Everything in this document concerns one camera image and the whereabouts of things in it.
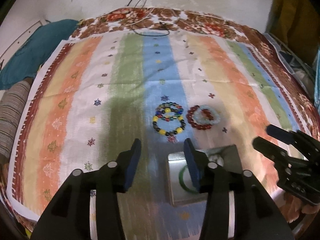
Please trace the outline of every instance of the blue gripper pad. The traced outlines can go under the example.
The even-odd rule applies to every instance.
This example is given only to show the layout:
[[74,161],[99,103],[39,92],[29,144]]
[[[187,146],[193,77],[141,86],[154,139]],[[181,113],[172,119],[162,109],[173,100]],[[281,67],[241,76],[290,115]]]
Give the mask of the blue gripper pad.
[[184,141],[184,156],[187,161],[190,177],[193,186],[200,190],[200,180],[204,176],[204,168],[208,165],[209,160],[205,153],[196,151],[190,138]]
[[140,155],[141,155],[141,141],[139,139],[134,140],[130,151],[121,153],[121,158],[129,158],[127,163],[127,168],[124,171],[125,178],[124,178],[123,189],[125,191],[127,191],[132,185],[133,178],[136,173],[138,162],[140,159]]
[[294,144],[294,138],[291,133],[283,130],[273,124],[270,124],[266,128],[267,135],[272,136],[273,138],[278,139],[279,141],[284,142],[285,144]]

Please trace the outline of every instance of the green stripe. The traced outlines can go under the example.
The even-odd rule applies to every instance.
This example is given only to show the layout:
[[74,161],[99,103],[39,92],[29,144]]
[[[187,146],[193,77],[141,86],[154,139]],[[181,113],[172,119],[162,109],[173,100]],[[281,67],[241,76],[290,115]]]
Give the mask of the green stripe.
[[264,79],[261,72],[253,65],[251,60],[247,57],[247,55],[243,52],[239,45],[235,42],[227,41],[230,49],[233,51],[235,55],[241,60],[244,67],[247,69],[249,74],[254,78],[256,83],[258,84],[261,92],[267,98],[271,108],[275,112],[279,123],[282,129],[292,130],[291,123],[288,119],[288,116],[284,109],[282,108],[280,102],[278,101],[277,96],[272,91],[272,88],[269,86],[268,82]]
[[129,150],[134,139],[142,141],[142,153],[132,188],[118,194],[122,224],[127,240],[156,239],[151,213],[151,188],[147,170],[148,152],[144,125],[142,36],[127,34],[119,44],[109,86],[111,99],[105,104],[110,115],[109,161]]

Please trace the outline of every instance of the orange stripe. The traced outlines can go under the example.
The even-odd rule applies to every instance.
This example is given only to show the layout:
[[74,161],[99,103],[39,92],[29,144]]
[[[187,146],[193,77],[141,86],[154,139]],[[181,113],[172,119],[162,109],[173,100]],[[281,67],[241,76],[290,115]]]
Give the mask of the orange stripe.
[[[59,188],[60,153],[62,152],[64,138],[66,136],[66,123],[68,112],[72,106],[74,93],[81,84],[81,77],[89,65],[90,59],[102,37],[90,38],[85,41],[81,53],[74,59],[65,79],[60,87],[59,93],[53,96],[54,108],[50,111],[45,133],[43,135],[42,148],[39,153],[39,168],[37,170],[37,194],[39,209],[44,210],[48,202]],[[65,89],[73,87],[73,91],[65,93]],[[60,118],[62,125],[55,129],[52,123]],[[50,177],[46,176],[44,167],[51,164]]]
[[[242,110],[247,118],[247,122],[250,122],[255,134],[278,145],[278,141],[267,135],[265,132],[265,127],[269,124],[269,121],[265,116],[259,99],[252,87],[249,85],[246,77],[237,69],[234,62],[229,59],[227,53],[220,48],[214,38],[201,37],[200,39],[207,46],[212,59],[220,65],[221,71],[224,71],[228,76],[230,85],[234,86],[234,91],[242,105]],[[261,155],[261,158],[263,166],[266,169],[265,179],[267,179],[268,186],[275,185],[278,176],[275,168],[273,167],[273,162],[265,158],[263,155]]]

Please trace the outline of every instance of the yellow cloth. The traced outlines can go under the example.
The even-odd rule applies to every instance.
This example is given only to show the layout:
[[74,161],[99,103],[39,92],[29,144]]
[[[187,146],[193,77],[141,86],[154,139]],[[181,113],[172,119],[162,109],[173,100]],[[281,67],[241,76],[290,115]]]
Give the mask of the yellow cloth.
[[309,0],[278,0],[275,3],[278,3],[279,18],[271,33],[312,65],[320,36],[320,16]]

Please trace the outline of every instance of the red beaded bracelet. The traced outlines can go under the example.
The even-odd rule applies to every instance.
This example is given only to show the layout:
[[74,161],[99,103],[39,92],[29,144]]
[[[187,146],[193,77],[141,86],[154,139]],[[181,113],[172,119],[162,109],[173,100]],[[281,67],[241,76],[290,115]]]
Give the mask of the red beaded bracelet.
[[[207,130],[207,129],[210,129],[212,127],[212,124],[198,124],[196,123],[192,116],[194,114],[194,112],[199,108],[200,106],[198,105],[195,105],[195,106],[192,106],[189,110],[188,110],[188,113],[187,113],[187,120],[188,120],[188,123],[191,124],[191,126],[193,128],[196,128],[197,130]],[[203,109],[202,112],[208,117],[209,120],[213,120],[213,116],[211,115],[210,111],[208,109]]]

